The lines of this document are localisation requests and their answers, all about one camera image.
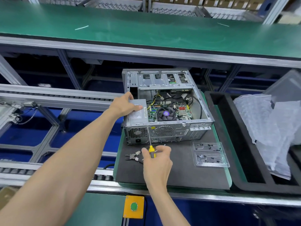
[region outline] wire cutters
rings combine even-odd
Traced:
[[[126,160],[135,160],[141,164],[143,164],[143,160],[139,159],[137,156],[141,154],[141,151],[137,151],[136,153],[134,154],[129,154],[129,155],[126,155],[126,157],[129,157],[129,159],[126,159]]]

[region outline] hand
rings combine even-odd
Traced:
[[[152,192],[167,192],[167,179],[172,167],[170,160],[171,148],[168,146],[159,145],[156,147],[156,158],[152,159],[149,151],[142,148],[143,154],[143,175],[146,186],[150,193]]]
[[[128,115],[132,111],[138,111],[142,109],[143,106],[134,105],[129,102],[129,99],[134,99],[133,95],[130,92],[126,92],[126,94],[122,95],[120,98],[114,98],[114,101],[111,103],[109,110],[112,113],[115,113],[119,118]]]

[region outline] honeycomb vent grille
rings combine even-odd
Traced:
[[[146,128],[132,128],[129,130],[130,138],[142,138],[147,136],[148,136],[148,131]]]
[[[172,135],[174,129],[170,125],[162,125],[157,127],[153,132],[159,137]]]

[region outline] screwdriver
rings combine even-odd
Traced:
[[[148,140],[149,140],[149,143],[150,143],[150,149],[149,149],[150,157],[153,159],[153,158],[156,157],[156,154],[155,154],[155,148],[153,148],[153,146],[151,144],[151,135],[150,135],[149,130],[148,130]]]

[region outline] clear plastic tray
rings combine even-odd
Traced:
[[[230,167],[222,143],[192,142],[194,164],[197,167]]]

